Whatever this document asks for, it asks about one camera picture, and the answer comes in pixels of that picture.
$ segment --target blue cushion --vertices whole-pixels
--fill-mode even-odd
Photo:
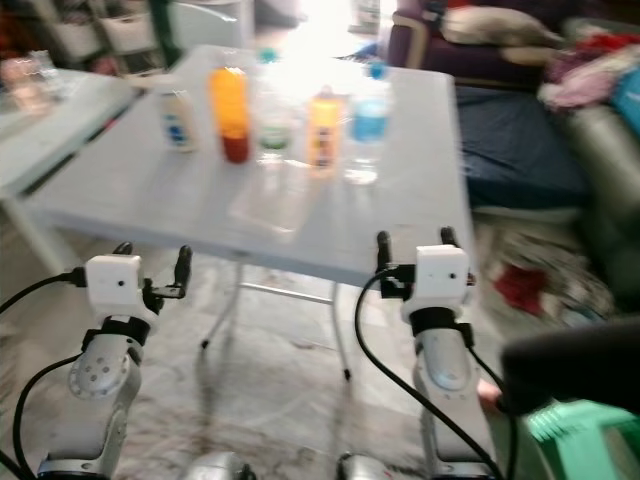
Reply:
[[[636,134],[640,135],[640,68],[620,80],[611,103]]]
[[[464,173],[472,207],[580,207],[586,174],[553,118],[528,93],[456,89]]]

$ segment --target green plastic stool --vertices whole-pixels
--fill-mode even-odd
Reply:
[[[586,400],[556,403],[527,423],[556,480],[640,478],[640,417],[626,410]]]

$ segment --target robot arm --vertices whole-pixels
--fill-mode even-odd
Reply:
[[[458,323],[468,285],[467,254],[456,244],[453,230],[441,231],[443,245],[418,247],[415,268],[400,278],[382,281],[383,298],[402,298],[402,318],[415,338],[416,389],[473,438],[495,461],[495,449],[476,395],[478,368],[467,350],[471,330]],[[391,266],[389,238],[378,235],[378,268]],[[487,465],[469,445],[427,410],[422,435],[429,478],[488,478]]]
[[[156,330],[164,298],[183,298],[191,249],[182,247],[175,282],[154,288],[142,275],[141,259],[124,244],[85,266],[89,300],[101,323],[87,332],[73,363],[65,411],[38,477],[110,479],[124,442],[127,415],[140,389],[140,362],[147,336]]]

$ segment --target blue bottle cap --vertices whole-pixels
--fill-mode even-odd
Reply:
[[[380,80],[387,76],[387,65],[384,62],[371,62],[369,64],[369,76],[375,80]]]
[[[260,50],[260,63],[274,63],[278,61],[278,52],[273,48]]]

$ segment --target sauce bottle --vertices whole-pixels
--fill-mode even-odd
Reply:
[[[317,172],[330,172],[338,159],[342,100],[325,86],[311,100],[309,164]]]
[[[237,67],[217,68],[208,88],[224,155],[231,163],[244,163],[249,159],[247,75]]]
[[[162,126],[169,145],[178,152],[193,152],[197,135],[187,92],[173,75],[155,77]]]

